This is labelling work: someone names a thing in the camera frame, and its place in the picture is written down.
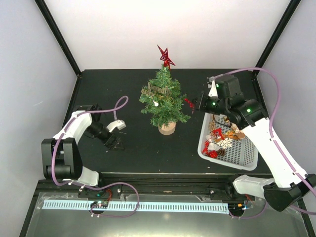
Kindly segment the red spiral ribbon ornament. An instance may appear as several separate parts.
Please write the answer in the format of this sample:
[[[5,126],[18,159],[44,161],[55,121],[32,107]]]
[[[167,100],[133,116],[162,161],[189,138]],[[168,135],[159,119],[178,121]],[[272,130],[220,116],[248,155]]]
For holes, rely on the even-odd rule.
[[[189,104],[189,106],[192,110],[192,114],[193,114],[195,111],[195,104],[192,101],[190,101],[188,98],[185,98],[184,100],[185,100],[185,102],[187,102]]]

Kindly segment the small green christmas tree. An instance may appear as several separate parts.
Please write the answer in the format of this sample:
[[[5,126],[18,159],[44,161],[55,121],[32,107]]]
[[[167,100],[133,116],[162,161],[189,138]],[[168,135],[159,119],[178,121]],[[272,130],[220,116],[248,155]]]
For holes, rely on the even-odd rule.
[[[171,96],[174,99],[174,102],[170,100],[160,100],[158,102],[144,103],[145,106],[141,109],[141,113],[151,114],[150,123],[152,126],[159,128],[162,127],[163,124],[168,125],[170,122],[186,123],[191,118],[182,112],[182,105],[186,94],[181,92],[180,82],[172,78],[168,68],[161,66],[156,72],[155,77],[149,79],[148,82],[158,87],[167,86],[172,91]]]

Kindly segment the white perforated plastic basket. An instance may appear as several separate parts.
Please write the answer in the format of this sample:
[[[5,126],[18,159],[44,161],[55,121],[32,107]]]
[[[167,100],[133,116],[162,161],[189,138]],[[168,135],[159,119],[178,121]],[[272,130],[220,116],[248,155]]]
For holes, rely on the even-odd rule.
[[[228,133],[230,130],[229,124],[224,122],[224,116],[214,116],[213,114],[205,113],[198,142],[198,155],[204,160],[223,166],[247,171],[254,170],[257,167],[258,150],[247,137],[241,140],[233,140],[232,146],[225,149],[223,156],[218,155],[216,158],[211,158],[206,155],[204,149],[207,141],[210,139],[211,131],[209,125],[213,119],[216,127],[222,129],[223,134]]]

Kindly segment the gold merry christmas sign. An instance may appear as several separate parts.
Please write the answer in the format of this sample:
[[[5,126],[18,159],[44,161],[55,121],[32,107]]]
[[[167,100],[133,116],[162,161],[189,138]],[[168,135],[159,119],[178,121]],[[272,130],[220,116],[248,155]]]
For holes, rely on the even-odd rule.
[[[171,94],[172,91],[167,86],[158,87],[148,82],[148,84],[143,86],[141,89],[141,96],[139,101],[142,103],[158,102],[160,100],[170,100],[174,102]]]

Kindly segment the red star ornament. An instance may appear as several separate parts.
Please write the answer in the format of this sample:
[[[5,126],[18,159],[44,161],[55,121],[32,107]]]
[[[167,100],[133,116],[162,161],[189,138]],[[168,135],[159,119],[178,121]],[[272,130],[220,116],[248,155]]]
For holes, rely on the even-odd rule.
[[[157,47],[158,47],[158,49],[159,49],[159,51],[161,53],[160,60],[163,61],[163,66],[165,68],[168,68],[169,70],[171,70],[171,66],[176,66],[176,65],[169,57],[169,50],[168,50],[168,48],[166,47],[163,50],[159,45],[157,45]]]

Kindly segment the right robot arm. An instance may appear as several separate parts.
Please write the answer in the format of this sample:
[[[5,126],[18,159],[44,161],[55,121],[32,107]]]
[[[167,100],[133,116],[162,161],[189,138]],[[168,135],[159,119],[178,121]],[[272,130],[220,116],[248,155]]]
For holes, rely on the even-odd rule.
[[[225,185],[225,195],[230,199],[241,194],[260,197],[281,212],[309,191],[314,191],[315,174],[307,174],[290,155],[274,134],[272,118],[261,104],[254,99],[244,99],[238,78],[225,74],[212,77],[210,81],[209,94],[201,97],[199,110],[206,115],[224,115],[236,124],[254,144],[273,176],[263,179],[240,175]]]

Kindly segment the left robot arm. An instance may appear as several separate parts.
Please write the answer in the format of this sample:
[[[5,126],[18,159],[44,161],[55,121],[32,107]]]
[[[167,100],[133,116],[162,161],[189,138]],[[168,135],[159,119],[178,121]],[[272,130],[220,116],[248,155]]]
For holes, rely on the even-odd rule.
[[[109,150],[120,146],[116,131],[124,129],[125,122],[116,118],[104,126],[100,122],[101,113],[97,105],[77,106],[62,130],[53,138],[42,141],[42,165],[46,179],[89,186],[89,192],[95,197],[105,193],[106,185],[101,182],[101,173],[83,166],[78,149],[78,143],[86,132],[99,139]]]

